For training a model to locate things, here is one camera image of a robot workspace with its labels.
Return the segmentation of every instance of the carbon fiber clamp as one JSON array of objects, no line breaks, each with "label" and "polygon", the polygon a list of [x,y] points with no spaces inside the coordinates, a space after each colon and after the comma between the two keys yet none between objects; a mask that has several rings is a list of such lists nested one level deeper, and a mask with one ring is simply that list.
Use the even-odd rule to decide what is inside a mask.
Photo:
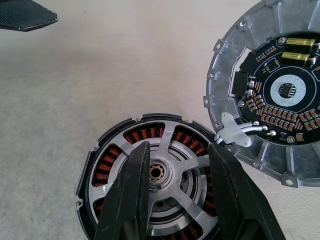
[{"label": "carbon fiber clamp", "polygon": [[285,240],[264,194],[224,147],[208,148],[213,197],[223,240]]},{"label": "carbon fiber clamp", "polygon": [[150,143],[135,148],[104,199],[94,240],[145,240]]},{"label": "carbon fiber clamp", "polygon": [[58,15],[32,0],[0,0],[0,29],[28,32],[58,21]]}]

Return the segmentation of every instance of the black circuit board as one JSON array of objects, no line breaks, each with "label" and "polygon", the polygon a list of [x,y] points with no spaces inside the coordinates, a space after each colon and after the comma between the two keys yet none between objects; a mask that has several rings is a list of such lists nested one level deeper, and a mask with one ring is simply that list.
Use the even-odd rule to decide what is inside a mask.
[{"label": "black circuit board", "polygon": [[[320,35],[293,37],[320,41]],[[308,66],[288,64],[282,58],[283,52],[287,52],[286,45],[279,45],[278,39],[274,39],[249,53],[240,66],[240,72],[254,81],[252,96],[239,98],[245,102],[241,108],[243,116],[276,131],[276,136],[258,133],[269,141],[288,144],[287,138],[291,137],[293,145],[316,142],[320,139],[320,50],[310,53],[316,61]],[[294,97],[280,97],[282,91]]]}]

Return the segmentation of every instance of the circuit board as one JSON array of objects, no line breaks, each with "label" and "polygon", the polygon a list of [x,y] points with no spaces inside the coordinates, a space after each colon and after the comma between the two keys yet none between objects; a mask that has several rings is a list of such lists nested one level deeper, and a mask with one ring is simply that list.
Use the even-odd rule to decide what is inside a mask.
[{"label": "circuit board", "polygon": [[320,140],[319,41],[315,34],[282,36],[249,53],[240,66],[233,88],[244,75],[250,86],[239,96],[243,116],[276,131],[258,133],[262,138],[286,145]]}]

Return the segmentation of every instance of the gray floor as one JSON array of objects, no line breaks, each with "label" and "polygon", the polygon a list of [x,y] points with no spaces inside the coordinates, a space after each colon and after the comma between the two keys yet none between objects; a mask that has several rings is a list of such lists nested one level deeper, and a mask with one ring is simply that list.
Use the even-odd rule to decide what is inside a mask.
[{"label": "gray floor", "polygon": [[[74,193],[88,150],[143,113],[211,126],[206,74],[219,37],[256,0],[39,0],[59,22],[0,33],[0,239],[82,239]],[[320,236],[320,189],[246,166],[288,240]]]}]

